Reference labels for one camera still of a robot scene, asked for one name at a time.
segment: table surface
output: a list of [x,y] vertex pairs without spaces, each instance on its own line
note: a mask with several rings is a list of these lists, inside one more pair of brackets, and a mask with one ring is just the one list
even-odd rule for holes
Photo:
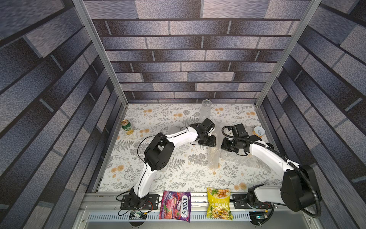
[[[134,186],[143,168],[137,156],[139,143],[147,136],[197,123],[200,108],[200,104],[129,104],[125,119],[131,122],[134,133],[127,135],[121,128],[98,191],[124,192]],[[228,126],[243,123],[248,132],[261,125],[252,104],[212,104],[210,119]],[[152,139],[147,138],[141,144],[142,158]],[[219,167],[209,169],[207,151],[207,147],[189,143],[174,149],[164,172],[157,173],[150,190],[206,192],[207,187],[214,187],[245,192],[257,184],[282,184],[281,177],[251,154],[246,157],[222,154]]]

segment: can lid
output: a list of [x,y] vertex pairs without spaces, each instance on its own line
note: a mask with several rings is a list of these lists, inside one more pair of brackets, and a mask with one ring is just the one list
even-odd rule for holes
[[122,122],[121,122],[121,125],[122,125],[122,126],[125,126],[125,125],[127,125],[127,124],[128,124],[128,120],[127,120],[127,119],[122,120]]

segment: plastic bag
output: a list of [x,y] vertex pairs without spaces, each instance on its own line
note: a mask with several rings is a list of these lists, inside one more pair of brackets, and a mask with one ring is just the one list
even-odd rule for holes
[[191,193],[164,191],[159,219],[178,219],[190,222]]
[[207,188],[208,209],[206,217],[234,220],[230,211],[230,190]]

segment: metal vent grille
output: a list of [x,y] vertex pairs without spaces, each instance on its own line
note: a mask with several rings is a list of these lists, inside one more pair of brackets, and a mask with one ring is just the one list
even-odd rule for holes
[[[233,217],[234,217],[234,221],[250,221],[250,217],[249,217],[249,212],[247,211],[236,211],[236,212],[231,212]],[[88,222],[128,222],[128,221],[145,221],[143,219],[137,219],[137,217],[133,217],[130,220],[128,219],[129,217],[129,213],[127,213],[126,215],[123,216],[118,216],[118,213],[90,213],[88,216]],[[212,219],[212,218],[207,218],[206,217],[206,212],[202,212],[202,211],[195,211],[195,212],[191,212],[191,222],[202,222],[202,221],[212,221],[212,220],[224,220],[224,219]],[[154,211],[154,212],[150,212],[147,215],[147,219],[146,221],[150,221],[150,222],[164,222],[164,221],[172,221],[172,222],[179,222],[178,220],[175,219],[164,219],[164,220],[159,220],[159,212],[158,211]]]

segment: green beer can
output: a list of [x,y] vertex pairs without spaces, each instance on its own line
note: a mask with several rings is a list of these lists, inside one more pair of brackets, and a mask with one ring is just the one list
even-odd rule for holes
[[121,122],[121,126],[122,126],[122,129],[124,129],[125,131],[129,131],[131,130],[131,123],[127,120],[127,119],[124,119],[122,122]]

